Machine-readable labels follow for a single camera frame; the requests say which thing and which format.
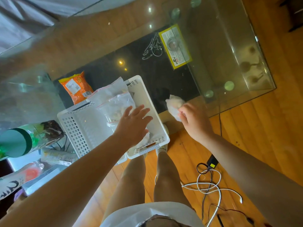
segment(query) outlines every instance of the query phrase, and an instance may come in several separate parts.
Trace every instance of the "white shorts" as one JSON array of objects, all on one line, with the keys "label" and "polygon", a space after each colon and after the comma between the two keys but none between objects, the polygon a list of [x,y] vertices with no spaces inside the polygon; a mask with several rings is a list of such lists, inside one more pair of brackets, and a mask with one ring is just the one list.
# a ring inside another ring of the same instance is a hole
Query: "white shorts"
[{"label": "white shorts", "polygon": [[155,214],[168,216],[191,227],[203,227],[195,211],[179,202],[151,202],[125,207],[109,215],[100,227],[136,227]]}]

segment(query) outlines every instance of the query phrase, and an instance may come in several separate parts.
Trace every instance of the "shoe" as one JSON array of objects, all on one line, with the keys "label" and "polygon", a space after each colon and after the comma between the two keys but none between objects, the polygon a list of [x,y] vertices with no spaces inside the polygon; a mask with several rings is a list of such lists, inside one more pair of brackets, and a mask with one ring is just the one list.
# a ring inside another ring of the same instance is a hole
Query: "shoe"
[{"label": "shoe", "polygon": [[[167,134],[169,135],[169,130],[168,130],[167,126],[166,126],[165,124],[163,124],[163,126],[164,126],[164,128],[165,128]],[[165,145],[163,145],[163,146],[161,146],[161,147],[159,147],[159,148],[156,149],[156,154],[157,154],[157,156],[158,156],[158,154],[159,154],[160,152],[162,152],[162,151],[164,151],[164,152],[167,153],[167,150],[168,150],[168,144],[165,144]]]}]

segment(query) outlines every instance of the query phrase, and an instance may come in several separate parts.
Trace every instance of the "right arm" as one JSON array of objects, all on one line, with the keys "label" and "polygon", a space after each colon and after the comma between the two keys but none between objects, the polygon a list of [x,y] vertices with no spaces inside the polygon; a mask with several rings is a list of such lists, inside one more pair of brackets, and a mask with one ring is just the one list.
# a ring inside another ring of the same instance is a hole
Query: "right arm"
[{"label": "right arm", "polygon": [[214,155],[271,225],[303,226],[303,187],[215,134],[205,111],[189,103],[179,111],[188,134]]}]

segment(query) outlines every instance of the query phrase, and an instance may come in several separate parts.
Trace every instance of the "orange snack bag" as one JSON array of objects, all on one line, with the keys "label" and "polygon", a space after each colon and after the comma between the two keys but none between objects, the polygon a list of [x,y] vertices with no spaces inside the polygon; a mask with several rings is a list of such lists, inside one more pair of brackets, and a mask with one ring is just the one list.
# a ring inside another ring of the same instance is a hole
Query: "orange snack bag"
[{"label": "orange snack bag", "polygon": [[84,78],[84,72],[59,80],[71,96],[74,104],[80,103],[93,93],[91,86]]}]

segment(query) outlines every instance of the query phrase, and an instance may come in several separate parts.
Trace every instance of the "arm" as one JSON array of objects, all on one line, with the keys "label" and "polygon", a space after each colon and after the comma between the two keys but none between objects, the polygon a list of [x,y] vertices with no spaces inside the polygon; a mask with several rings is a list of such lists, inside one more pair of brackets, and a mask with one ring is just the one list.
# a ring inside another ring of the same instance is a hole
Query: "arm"
[{"label": "arm", "polygon": [[130,115],[126,109],[112,136],[25,199],[0,226],[72,226],[111,168],[148,132],[152,117],[143,118],[149,112],[143,108]]},{"label": "arm", "polygon": [[273,226],[303,226],[303,187],[214,134],[205,111],[189,103],[179,111],[188,134],[215,156]]}]

